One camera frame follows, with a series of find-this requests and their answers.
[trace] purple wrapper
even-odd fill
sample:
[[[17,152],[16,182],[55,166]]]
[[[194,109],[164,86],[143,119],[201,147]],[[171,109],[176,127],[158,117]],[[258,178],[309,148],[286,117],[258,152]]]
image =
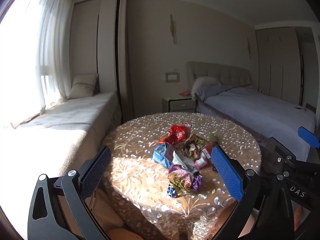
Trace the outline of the purple wrapper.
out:
[[[191,184],[191,189],[193,189],[194,191],[198,191],[199,187],[202,184],[202,176],[201,175],[197,175],[193,178],[192,184]]]

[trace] tablecloth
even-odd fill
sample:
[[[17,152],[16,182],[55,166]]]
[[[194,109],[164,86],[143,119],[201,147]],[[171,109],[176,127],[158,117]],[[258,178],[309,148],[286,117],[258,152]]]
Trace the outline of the tablecloth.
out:
[[[189,239],[206,240],[222,210],[235,201],[211,166],[200,171],[204,182],[196,194],[179,198],[167,195],[168,169],[154,162],[152,154],[170,126],[182,122],[192,125],[191,134],[207,139],[214,133],[229,157],[245,169],[260,169],[257,142],[245,129],[222,118],[163,113],[119,126],[103,142],[112,153],[103,182],[116,212],[145,240],[178,240],[183,233]]]

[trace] sheer white curtain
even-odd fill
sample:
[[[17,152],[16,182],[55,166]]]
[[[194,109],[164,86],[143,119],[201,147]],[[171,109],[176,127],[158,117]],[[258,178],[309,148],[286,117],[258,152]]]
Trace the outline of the sheer white curtain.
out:
[[[0,24],[0,127],[67,100],[74,0],[15,0]]]

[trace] green object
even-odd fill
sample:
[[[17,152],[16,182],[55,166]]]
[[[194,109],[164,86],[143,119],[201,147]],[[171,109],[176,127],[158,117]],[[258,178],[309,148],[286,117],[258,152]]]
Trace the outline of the green object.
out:
[[[213,133],[209,133],[208,138],[209,138],[209,141],[211,141],[211,142],[218,142],[218,139],[214,136]]]

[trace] white pillow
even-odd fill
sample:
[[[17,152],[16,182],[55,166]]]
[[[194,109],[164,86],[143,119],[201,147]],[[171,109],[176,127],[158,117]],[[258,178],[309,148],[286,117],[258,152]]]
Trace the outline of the white pillow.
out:
[[[196,100],[196,91],[204,86],[204,85],[220,85],[221,83],[214,77],[198,77],[195,82],[193,83],[192,90],[191,90],[191,96],[192,100]]]
[[[98,74],[76,76],[73,80],[69,99],[92,97]]]

